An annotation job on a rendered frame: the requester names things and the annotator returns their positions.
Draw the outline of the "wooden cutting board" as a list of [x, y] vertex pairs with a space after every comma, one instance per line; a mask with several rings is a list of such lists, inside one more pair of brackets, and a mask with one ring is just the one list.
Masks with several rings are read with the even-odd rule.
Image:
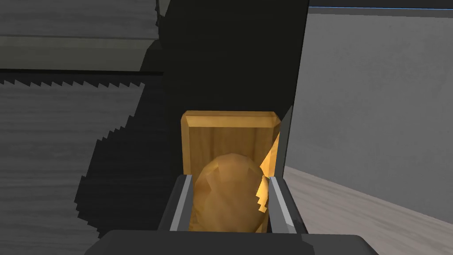
[[[184, 174], [194, 184], [213, 159], [234, 153], [249, 157], [268, 178], [275, 174], [280, 119], [274, 112], [187, 111], [181, 118]], [[257, 232], [265, 232], [269, 213]]]

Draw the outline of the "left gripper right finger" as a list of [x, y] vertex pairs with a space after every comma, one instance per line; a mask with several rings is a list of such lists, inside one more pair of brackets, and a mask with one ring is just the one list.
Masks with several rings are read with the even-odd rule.
[[289, 187], [282, 177], [270, 177], [268, 212], [268, 233], [308, 233]]

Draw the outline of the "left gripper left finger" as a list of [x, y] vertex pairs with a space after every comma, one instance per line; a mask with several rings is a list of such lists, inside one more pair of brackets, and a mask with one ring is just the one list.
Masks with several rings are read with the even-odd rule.
[[158, 231], [188, 231], [193, 205], [192, 175], [180, 175], [175, 182]]

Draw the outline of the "brown potato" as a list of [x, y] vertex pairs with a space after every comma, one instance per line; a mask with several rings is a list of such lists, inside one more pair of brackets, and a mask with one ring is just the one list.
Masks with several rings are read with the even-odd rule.
[[194, 184], [190, 231], [257, 232], [269, 196], [269, 180], [249, 157], [226, 154], [207, 164]]

